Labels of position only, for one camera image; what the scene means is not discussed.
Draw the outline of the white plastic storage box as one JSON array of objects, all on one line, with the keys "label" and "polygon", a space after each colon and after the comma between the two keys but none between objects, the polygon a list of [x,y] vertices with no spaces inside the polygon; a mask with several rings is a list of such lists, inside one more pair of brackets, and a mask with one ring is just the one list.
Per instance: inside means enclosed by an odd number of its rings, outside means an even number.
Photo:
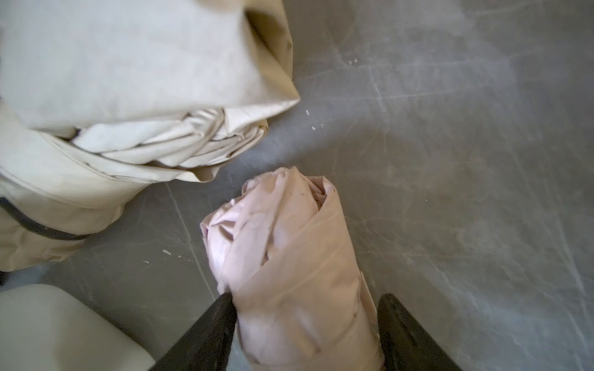
[{"label": "white plastic storage box", "polygon": [[155,363],[62,289],[30,284],[1,293],[3,370],[148,370]]}]

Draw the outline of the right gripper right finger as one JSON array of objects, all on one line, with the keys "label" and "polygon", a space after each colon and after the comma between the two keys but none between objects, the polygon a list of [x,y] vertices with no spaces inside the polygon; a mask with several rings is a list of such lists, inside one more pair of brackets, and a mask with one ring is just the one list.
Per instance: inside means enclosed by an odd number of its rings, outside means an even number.
[{"label": "right gripper right finger", "polygon": [[377,321],[387,370],[461,371],[393,294],[381,296]]}]

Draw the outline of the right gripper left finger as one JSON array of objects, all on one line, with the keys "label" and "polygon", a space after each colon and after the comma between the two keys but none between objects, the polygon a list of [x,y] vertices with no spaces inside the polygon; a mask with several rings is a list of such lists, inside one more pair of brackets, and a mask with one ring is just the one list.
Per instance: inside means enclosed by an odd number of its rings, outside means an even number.
[{"label": "right gripper left finger", "polygon": [[150,371],[227,369],[237,311],[232,295],[221,295]]}]

